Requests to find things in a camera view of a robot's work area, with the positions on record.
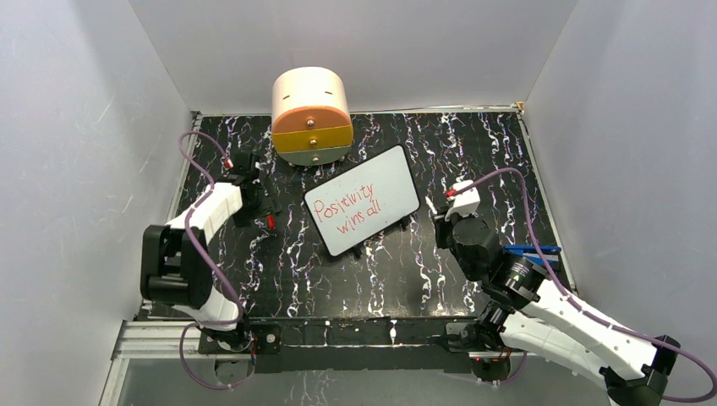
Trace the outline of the white whiteboard marker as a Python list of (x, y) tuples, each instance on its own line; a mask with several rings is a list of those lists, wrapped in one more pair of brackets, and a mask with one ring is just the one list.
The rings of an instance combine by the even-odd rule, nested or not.
[(426, 196), (424, 199), (425, 199), (426, 205), (428, 206), (428, 208), (430, 210), (431, 215), (436, 216), (438, 214), (438, 211), (436, 210), (435, 205), (434, 205), (433, 201), (431, 200), (431, 198)]

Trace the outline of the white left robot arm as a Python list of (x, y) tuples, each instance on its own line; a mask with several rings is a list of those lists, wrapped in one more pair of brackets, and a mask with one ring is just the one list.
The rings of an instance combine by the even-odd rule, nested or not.
[(209, 244), (228, 221), (243, 228), (266, 219), (271, 226), (280, 209), (260, 179), (257, 155), (238, 152), (227, 165), (227, 173), (179, 216), (145, 229), (140, 292), (145, 300), (171, 306), (200, 326), (220, 331), (222, 344), (242, 352), (253, 331), (243, 323), (238, 294), (211, 259)]

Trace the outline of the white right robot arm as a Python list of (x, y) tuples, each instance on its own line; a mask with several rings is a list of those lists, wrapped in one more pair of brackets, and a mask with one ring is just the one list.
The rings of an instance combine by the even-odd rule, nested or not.
[(590, 306), (562, 294), (545, 264), (501, 244), (478, 218), (440, 212), (433, 216), (436, 245), (449, 250), (469, 281), (490, 302), (479, 320), (456, 336), (488, 350), (519, 348), (584, 376), (619, 405), (658, 405), (676, 362), (677, 341), (667, 348), (632, 337), (610, 318), (598, 322)]

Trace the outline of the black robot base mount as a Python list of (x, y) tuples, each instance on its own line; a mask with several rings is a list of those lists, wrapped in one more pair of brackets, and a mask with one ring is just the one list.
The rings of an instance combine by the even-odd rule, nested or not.
[(472, 317), (252, 318), (244, 343), (223, 348), (202, 332), (200, 354), (253, 359), (260, 374), (307, 370), (438, 370), (483, 381), (510, 375), (517, 350), (479, 332)]

